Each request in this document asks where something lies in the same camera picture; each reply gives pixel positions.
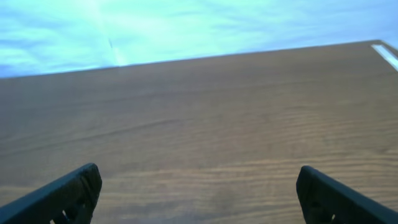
wooden table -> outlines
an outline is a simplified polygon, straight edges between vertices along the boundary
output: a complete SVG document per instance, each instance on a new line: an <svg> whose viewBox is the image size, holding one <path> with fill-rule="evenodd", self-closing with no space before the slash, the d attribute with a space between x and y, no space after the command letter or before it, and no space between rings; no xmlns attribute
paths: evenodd
<svg viewBox="0 0 398 224"><path fill-rule="evenodd" d="M0 80L0 205L95 162L93 223L304 223L309 164L398 210L398 73L371 44Z"/></svg>

white tape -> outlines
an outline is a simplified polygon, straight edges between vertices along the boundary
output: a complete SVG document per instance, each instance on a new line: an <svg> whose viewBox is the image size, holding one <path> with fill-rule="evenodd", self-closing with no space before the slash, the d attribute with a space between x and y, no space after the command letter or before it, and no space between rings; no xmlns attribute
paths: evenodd
<svg viewBox="0 0 398 224"><path fill-rule="evenodd" d="M383 45L372 44L372 47L398 72L398 58L393 53Z"/></svg>

light blue sheet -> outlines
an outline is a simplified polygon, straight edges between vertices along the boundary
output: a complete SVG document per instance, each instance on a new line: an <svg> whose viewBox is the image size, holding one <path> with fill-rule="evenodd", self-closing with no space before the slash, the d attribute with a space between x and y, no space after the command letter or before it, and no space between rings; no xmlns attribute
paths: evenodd
<svg viewBox="0 0 398 224"><path fill-rule="evenodd" d="M396 0L5 2L2 77L371 39L398 47Z"/></svg>

black object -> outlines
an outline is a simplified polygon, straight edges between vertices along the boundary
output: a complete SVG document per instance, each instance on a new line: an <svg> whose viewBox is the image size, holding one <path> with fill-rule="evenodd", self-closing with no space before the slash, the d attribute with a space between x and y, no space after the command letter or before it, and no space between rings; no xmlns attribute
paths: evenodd
<svg viewBox="0 0 398 224"><path fill-rule="evenodd" d="M0 208L0 224L90 223L102 180L95 164L87 164Z"/></svg>
<svg viewBox="0 0 398 224"><path fill-rule="evenodd" d="M307 224L398 223L398 213L310 166L298 175L297 195Z"/></svg>

wood grain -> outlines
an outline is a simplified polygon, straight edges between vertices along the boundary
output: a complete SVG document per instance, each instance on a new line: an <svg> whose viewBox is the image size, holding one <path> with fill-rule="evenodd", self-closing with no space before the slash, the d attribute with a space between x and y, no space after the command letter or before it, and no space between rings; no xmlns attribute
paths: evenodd
<svg viewBox="0 0 398 224"><path fill-rule="evenodd" d="M398 73L371 44L0 80L0 205L95 162L93 223L304 223L309 164L398 210Z"/></svg>

